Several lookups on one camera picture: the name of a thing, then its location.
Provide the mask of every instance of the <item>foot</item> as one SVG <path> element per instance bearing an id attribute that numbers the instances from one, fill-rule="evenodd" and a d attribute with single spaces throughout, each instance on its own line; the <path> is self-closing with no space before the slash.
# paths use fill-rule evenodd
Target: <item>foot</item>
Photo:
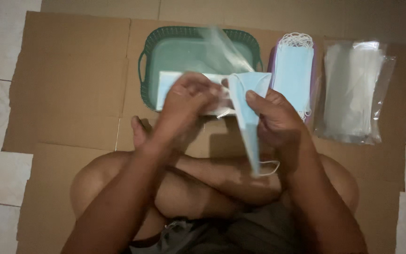
<path id="1" fill-rule="evenodd" d="M 131 118 L 131 128 L 133 129 L 134 148 L 137 149 L 147 140 L 147 131 L 138 116 Z"/>

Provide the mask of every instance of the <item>green basket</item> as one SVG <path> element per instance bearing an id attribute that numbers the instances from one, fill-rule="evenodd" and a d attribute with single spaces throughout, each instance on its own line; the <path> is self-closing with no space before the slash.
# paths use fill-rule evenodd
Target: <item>green basket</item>
<path id="1" fill-rule="evenodd" d="M 187 68 L 190 60 L 186 59 L 186 57 L 189 55 L 189 52 L 192 51 L 192 49 L 195 49 L 194 51 L 199 51 L 203 45 L 203 38 L 199 34 L 199 29 L 201 28 L 166 26 L 154 30 L 147 37 L 144 50 L 139 56 L 138 74 L 142 100 L 151 110 L 156 110 L 155 98 L 157 96 L 157 85 L 159 83 L 160 70 L 214 73 L 211 72 L 211 70 L 198 69 L 197 52 L 192 52 L 191 55 L 194 62 L 190 64 L 197 67 L 192 70 Z M 259 65 L 262 70 L 259 44 L 256 39 L 251 34 L 244 31 L 234 29 L 224 29 L 223 31 L 233 42 L 234 46 L 238 48 L 247 61 L 249 61 L 251 66 L 257 71 L 257 67 Z M 142 80 L 140 63 L 144 55 L 146 56 L 147 61 L 145 67 L 145 79 Z"/>

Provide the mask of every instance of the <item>blue surgical mask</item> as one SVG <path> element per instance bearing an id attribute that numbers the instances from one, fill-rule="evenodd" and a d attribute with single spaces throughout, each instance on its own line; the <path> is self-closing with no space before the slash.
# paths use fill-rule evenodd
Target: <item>blue surgical mask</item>
<path id="1" fill-rule="evenodd" d="M 270 78 L 270 73 L 262 72 L 231 74 L 228 77 L 230 98 L 236 111 L 237 122 L 244 141 L 247 156 L 252 167 L 252 176 L 254 177 L 263 175 L 260 173 L 261 162 L 259 161 L 259 145 L 257 135 L 259 116 L 256 115 L 256 113 L 247 104 L 245 94 L 248 90 L 253 90 L 259 96 L 266 97 L 270 84 Z M 263 163 L 271 162 L 275 162 L 279 165 L 278 161 L 267 161 Z"/>
<path id="2" fill-rule="evenodd" d="M 313 41 L 304 33 L 283 36 L 277 45 L 272 89 L 283 94 L 302 119 L 310 114 Z"/>

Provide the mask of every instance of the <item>hand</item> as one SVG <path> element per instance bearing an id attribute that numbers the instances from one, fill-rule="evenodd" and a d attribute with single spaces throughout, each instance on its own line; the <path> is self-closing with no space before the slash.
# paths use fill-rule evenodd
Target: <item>hand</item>
<path id="1" fill-rule="evenodd" d="M 292 151 L 290 147 L 313 147 L 302 119 L 286 98 L 277 91 L 269 89 L 266 98 L 249 90 L 247 104 L 259 115 L 258 137 L 279 150 Z"/>
<path id="2" fill-rule="evenodd" d="M 189 129 L 199 114 L 217 108 L 221 86 L 205 75 L 184 73 L 167 93 L 153 137 L 172 141 Z"/>

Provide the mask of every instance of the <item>shorts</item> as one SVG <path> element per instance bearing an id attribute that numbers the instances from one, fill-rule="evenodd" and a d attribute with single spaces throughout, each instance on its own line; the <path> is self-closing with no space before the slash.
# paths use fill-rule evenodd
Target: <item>shorts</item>
<path id="1" fill-rule="evenodd" d="M 132 254 L 302 253 L 301 243 L 290 212 L 274 202 L 232 220 L 175 220 L 154 245 L 130 246 L 130 250 Z"/>

